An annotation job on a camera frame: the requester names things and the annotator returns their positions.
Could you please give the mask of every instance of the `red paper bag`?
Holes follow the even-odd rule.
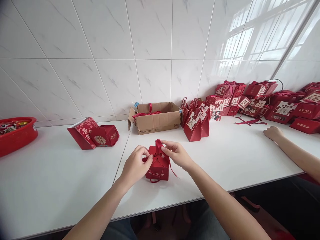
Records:
[[[197,113],[191,112],[190,116],[187,119],[186,125],[183,129],[186,134],[189,142],[195,142],[201,140],[202,129],[201,129],[201,120],[198,116],[200,110],[197,109]]]
[[[297,105],[294,103],[290,104],[279,101],[265,118],[270,121],[287,124],[287,122],[293,117],[293,112],[296,107]]]
[[[305,118],[296,118],[290,127],[307,134],[313,134],[320,131],[320,121],[318,119],[311,120]]]
[[[92,129],[97,128],[98,124],[93,120],[93,118],[88,117],[80,122],[70,126],[68,131],[71,136],[76,140],[77,144],[82,150],[95,149],[97,146],[90,138],[90,133]]]
[[[235,116],[238,113],[239,108],[240,108],[239,106],[230,107],[230,110],[227,116]]]
[[[90,137],[97,147],[112,147],[119,139],[119,132],[114,125],[101,125],[92,129]]]
[[[251,100],[251,103],[241,111],[241,113],[251,117],[257,117],[265,103],[266,101],[263,101],[262,98],[253,99]]]
[[[204,103],[199,107],[199,117],[201,120],[201,137],[209,136],[209,117],[207,115],[210,112],[209,106],[206,106]]]
[[[318,103],[298,103],[293,113],[294,116],[307,119],[316,119],[320,117],[320,104]]]
[[[182,120],[181,120],[181,127],[184,128],[184,125],[186,124],[186,121],[189,117],[189,108],[188,108],[188,104],[187,104],[187,97],[184,97],[183,100],[182,100],[182,103],[181,103],[181,107],[180,109],[182,110]]]
[[[245,109],[250,103],[251,103],[251,100],[249,98],[245,96],[241,96],[238,106],[241,109]]]

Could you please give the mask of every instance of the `tile grout line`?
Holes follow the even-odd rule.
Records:
[[[27,97],[27,98],[30,100],[30,102],[36,107],[36,109],[38,109],[38,111],[43,115],[43,117],[44,117],[47,121],[49,121],[49,120],[47,119],[47,117],[40,111],[40,109],[34,104],[34,102],[28,97],[28,95],[25,94],[25,92],[19,87],[19,85],[12,79],[12,77],[10,77],[9,74],[8,74],[1,66],[0,66],[0,69],[2,69],[3,72],[11,79],[11,81],[13,81],[13,83],[23,92],[24,95],[26,95],[26,97]]]
[[[239,44],[240,44],[240,40],[241,40],[241,37],[242,37],[242,34],[243,34],[243,30],[244,30],[244,28],[245,28],[245,26],[246,26],[246,23],[247,23],[247,21],[248,21],[248,18],[249,18],[249,13],[250,13],[250,10],[251,10],[253,1],[254,1],[254,0],[251,1],[250,7],[249,7],[249,10],[248,10],[248,15],[247,15],[246,21],[245,21],[245,23],[244,23],[244,25],[243,25],[242,32],[241,32],[241,35],[240,35],[240,38],[239,38],[239,42],[238,42],[236,51],[235,51],[235,53],[234,53],[234,55],[233,55],[232,62],[231,62],[231,66],[230,66],[228,75],[227,75],[227,77],[226,77],[226,80],[228,80],[228,77],[229,77],[229,74],[230,74],[230,71],[231,71],[231,68],[232,68],[232,64],[233,64],[233,62],[234,62],[234,58],[235,58],[235,55],[236,55],[236,53],[237,53],[237,50],[238,50],[238,47],[239,47]]]
[[[203,71],[204,59],[205,59],[205,57],[206,57],[206,51],[207,51],[207,45],[208,45],[208,39],[209,39],[209,34],[210,34],[210,28],[211,28],[211,22],[212,22],[212,16],[213,16],[213,10],[214,10],[214,5],[215,5],[215,3],[216,3],[216,0],[214,0],[214,2],[213,2],[213,7],[212,7],[212,13],[211,13],[209,30],[208,30],[208,37],[207,37],[206,47],[205,47],[205,49],[204,49],[204,55],[203,55],[203,60],[202,60],[202,67],[201,67],[201,73],[200,73],[200,79],[199,79],[199,85],[198,85],[197,98],[198,98],[198,95],[199,95],[199,89],[200,89],[200,83],[201,83],[201,76],[202,76],[202,71]]]
[[[136,62],[136,55],[134,54],[134,47],[133,47],[133,41],[132,41],[132,34],[131,34],[131,26],[130,26],[128,8],[127,8],[127,1],[124,0],[124,3],[125,3],[125,5],[126,5],[126,12],[127,12],[127,17],[128,17],[129,31],[130,31],[130,37],[131,37],[131,43],[132,43],[132,51],[133,51],[134,64],[136,65],[136,72],[137,72],[137,78],[138,78],[138,85],[139,85],[140,97],[141,97],[141,102],[143,103],[142,94],[141,94],[141,88],[140,88],[139,75],[138,75],[137,62]]]
[[[172,34],[173,34],[173,0],[172,0],[172,11],[171,11],[171,73],[170,73],[170,102],[171,102],[171,99],[172,99]]]
[[[94,61],[94,65],[96,66],[96,68],[97,68],[97,70],[98,70],[98,73],[99,73],[99,76],[100,76],[100,80],[101,80],[101,83],[102,83],[102,85],[103,85],[103,87],[104,87],[104,90],[105,90],[105,92],[106,92],[107,98],[108,98],[108,100],[109,100],[109,103],[110,103],[110,106],[111,106],[111,109],[112,109],[113,115],[115,116],[115,113],[114,113],[114,110],[113,110],[112,104],[111,104],[111,102],[110,102],[110,99],[109,99],[109,96],[108,96],[108,93],[107,93],[106,87],[104,86],[104,83],[103,83],[103,81],[102,81],[102,77],[101,77],[100,71],[99,71],[99,69],[98,69],[98,66],[97,66],[96,60],[95,60],[95,58],[94,58],[94,56],[93,56],[93,53],[92,53],[91,47],[90,47],[89,42],[88,42],[88,39],[87,39],[87,36],[86,36],[86,34],[85,34],[84,30],[83,30],[83,27],[82,27],[82,24],[81,24],[81,21],[80,21],[80,18],[79,18],[78,12],[77,12],[77,10],[76,10],[76,7],[74,6],[73,0],[71,0],[71,2],[72,2],[72,5],[73,5],[74,10],[75,10],[75,12],[76,12],[76,15],[77,15],[78,21],[79,21],[79,23],[80,23],[80,26],[81,26],[81,29],[82,29],[83,35],[84,35],[84,37],[85,37],[85,39],[86,39],[86,41],[87,41],[87,44],[88,44],[89,50],[90,50],[91,55],[92,55],[92,59],[93,59],[93,61]]]

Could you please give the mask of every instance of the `cardboard box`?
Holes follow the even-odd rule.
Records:
[[[139,104],[139,113],[149,113],[149,104]],[[130,130],[131,123],[138,128],[139,135],[160,132],[179,127],[180,111],[179,107],[173,102],[152,103],[152,112],[160,111],[162,113],[139,116],[134,120],[132,116],[136,114],[133,108],[130,108],[128,117],[128,130]]]

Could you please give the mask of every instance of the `red cardboard box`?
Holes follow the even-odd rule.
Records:
[[[287,124],[287,122],[293,117],[293,112],[296,109],[297,105],[293,103],[287,103],[279,101],[276,105],[270,110],[268,115],[265,115],[265,118],[270,121]]]
[[[239,111],[239,106],[233,106],[233,107],[230,107],[230,110],[228,112],[228,116],[235,116],[238,111]]]
[[[296,118],[294,119],[294,122],[290,125],[290,127],[307,134],[313,134],[320,131],[320,121],[305,118]]]
[[[89,150],[97,147],[94,141],[90,138],[91,131],[97,127],[98,124],[93,120],[93,118],[88,117],[67,129],[82,150]]]
[[[251,117],[257,117],[265,103],[266,101],[262,101],[260,99],[253,99],[251,100],[251,103],[241,112]]]
[[[232,97],[235,87],[236,86],[234,84],[230,84],[230,82],[224,81],[224,83],[217,85],[216,95],[223,98]]]
[[[312,93],[308,94],[305,98],[300,100],[301,102],[315,102],[320,103],[320,91],[313,91]]]
[[[247,98],[245,96],[241,96],[238,106],[241,109],[245,109],[250,103],[251,103],[251,100],[249,98]]]
[[[307,119],[316,119],[320,117],[320,104],[317,103],[299,103],[296,105],[293,115]]]
[[[97,147],[112,147],[119,139],[119,132],[114,125],[101,125],[92,129],[90,137]]]

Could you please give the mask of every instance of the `white tile wall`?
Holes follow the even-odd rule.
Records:
[[[2,2],[0,116],[41,127],[269,79],[315,0]],[[287,88],[319,80],[319,8],[276,74]]]

